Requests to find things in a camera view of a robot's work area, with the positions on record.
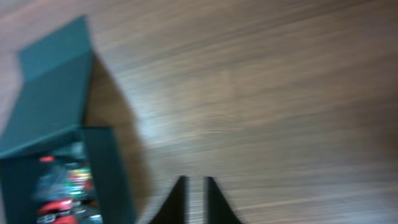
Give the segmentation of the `red handled wire cutters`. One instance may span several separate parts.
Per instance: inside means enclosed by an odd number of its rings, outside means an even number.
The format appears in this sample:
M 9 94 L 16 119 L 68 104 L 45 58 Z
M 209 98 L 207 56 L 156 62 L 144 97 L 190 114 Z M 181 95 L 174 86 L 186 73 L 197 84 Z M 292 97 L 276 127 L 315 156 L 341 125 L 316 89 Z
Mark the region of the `red handled wire cutters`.
M 37 224 L 103 224 L 103 218 L 96 202 L 64 199 L 42 206 Z

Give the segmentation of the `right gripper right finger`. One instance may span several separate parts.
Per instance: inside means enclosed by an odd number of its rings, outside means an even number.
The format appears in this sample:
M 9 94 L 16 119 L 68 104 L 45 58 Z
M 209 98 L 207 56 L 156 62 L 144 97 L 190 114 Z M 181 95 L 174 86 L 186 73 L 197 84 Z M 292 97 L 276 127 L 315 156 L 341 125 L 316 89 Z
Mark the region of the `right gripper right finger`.
M 230 207 L 214 177 L 205 177 L 207 224 L 243 224 Z

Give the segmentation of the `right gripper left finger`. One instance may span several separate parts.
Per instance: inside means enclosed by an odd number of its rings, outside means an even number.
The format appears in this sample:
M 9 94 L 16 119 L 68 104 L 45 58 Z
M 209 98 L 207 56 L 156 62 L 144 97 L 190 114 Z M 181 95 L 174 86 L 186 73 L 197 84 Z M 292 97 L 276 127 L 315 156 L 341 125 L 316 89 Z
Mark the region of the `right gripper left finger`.
M 185 224 L 187 217 L 188 177 L 180 176 L 149 224 Z

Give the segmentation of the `clear case coloured screwdrivers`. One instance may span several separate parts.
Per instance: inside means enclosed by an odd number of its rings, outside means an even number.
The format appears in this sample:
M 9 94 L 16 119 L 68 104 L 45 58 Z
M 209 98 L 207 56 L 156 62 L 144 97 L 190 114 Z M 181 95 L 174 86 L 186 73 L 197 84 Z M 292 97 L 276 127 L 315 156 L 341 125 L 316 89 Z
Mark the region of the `clear case coloured screwdrivers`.
M 89 167 L 70 169 L 53 166 L 42 175 L 36 185 L 33 198 L 38 201 L 83 199 L 91 197 L 94 188 Z

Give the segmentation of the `dark green box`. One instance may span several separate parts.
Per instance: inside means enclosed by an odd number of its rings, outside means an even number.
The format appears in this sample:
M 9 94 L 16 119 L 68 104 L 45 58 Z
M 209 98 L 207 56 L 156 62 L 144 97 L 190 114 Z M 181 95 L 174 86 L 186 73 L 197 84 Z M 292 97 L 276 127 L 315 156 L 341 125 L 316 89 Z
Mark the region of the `dark green box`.
M 19 54 L 24 82 L 1 136 L 1 192 L 7 223 L 35 223 L 39 157 L 83 143 L 105 223 L 134 223 L 136 214 L 110 127 L 83 124 L 95 52 L 86 17 L 78 17 Z

